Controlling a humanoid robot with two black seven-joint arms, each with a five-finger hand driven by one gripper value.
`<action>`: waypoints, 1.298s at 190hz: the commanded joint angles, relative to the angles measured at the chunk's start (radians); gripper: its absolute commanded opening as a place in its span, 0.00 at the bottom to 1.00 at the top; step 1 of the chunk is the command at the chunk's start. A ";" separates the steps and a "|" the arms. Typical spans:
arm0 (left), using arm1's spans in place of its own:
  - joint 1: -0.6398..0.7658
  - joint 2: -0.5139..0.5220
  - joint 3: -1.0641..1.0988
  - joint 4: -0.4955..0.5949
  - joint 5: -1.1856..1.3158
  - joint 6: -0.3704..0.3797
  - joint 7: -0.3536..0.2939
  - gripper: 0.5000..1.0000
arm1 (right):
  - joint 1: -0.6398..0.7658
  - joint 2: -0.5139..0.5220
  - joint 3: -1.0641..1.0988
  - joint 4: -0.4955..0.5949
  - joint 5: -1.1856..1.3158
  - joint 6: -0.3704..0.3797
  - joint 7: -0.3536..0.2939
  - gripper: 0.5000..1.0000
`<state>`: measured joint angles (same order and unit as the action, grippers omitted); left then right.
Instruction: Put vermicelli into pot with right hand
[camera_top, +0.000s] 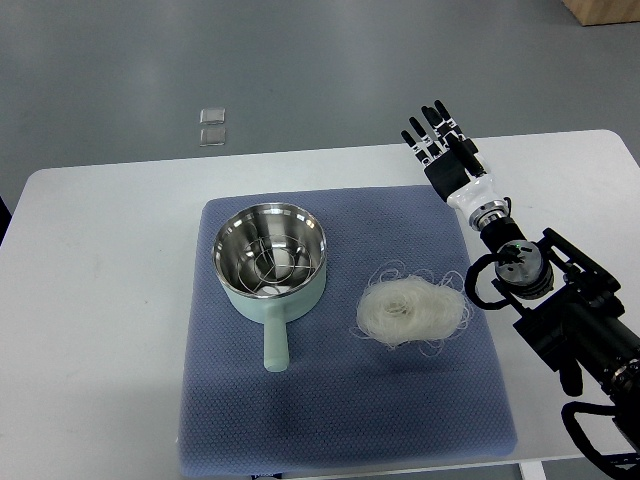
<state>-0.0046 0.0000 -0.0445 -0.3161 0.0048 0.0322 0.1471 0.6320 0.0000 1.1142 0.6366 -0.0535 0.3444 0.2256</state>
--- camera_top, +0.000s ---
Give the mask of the black white robotic hand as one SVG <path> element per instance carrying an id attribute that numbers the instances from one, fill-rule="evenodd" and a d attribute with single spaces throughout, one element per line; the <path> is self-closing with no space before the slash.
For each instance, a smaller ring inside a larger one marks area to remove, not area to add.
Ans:
<path id="1" fill-rule="evenodd" d="M 421 112 L 431 130 L 410 117 L 412 130 L 402 131 L 401 136 L 437 195 L 459 210 L 476 231 L 508 217 L 510 199 L 495 192 L 493 175 L 483 164 L 476 144 L 463 133 L 445 105 L 436 100 L 432 106 L 422 106 Z"/>

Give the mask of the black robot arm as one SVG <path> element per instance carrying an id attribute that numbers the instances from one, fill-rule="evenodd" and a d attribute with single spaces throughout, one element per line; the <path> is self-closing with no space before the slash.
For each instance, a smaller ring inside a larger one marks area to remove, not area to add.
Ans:
<path id="1" fill-rule="evenodd" d="M 620 320 L 619 282 L 550 228 L 527 241 L 502 208 L 472 227 L 488 252 L 467 271 L 467 297 L 485 311 L 510 306 L 519 313 L 515 330 L 571 398 L 561 418 L 575 446 L 610 478 L 638 478 L 637 452 L 600 453 L 577 419 L 608 417 L 639 446 L 639 338 Z"/>

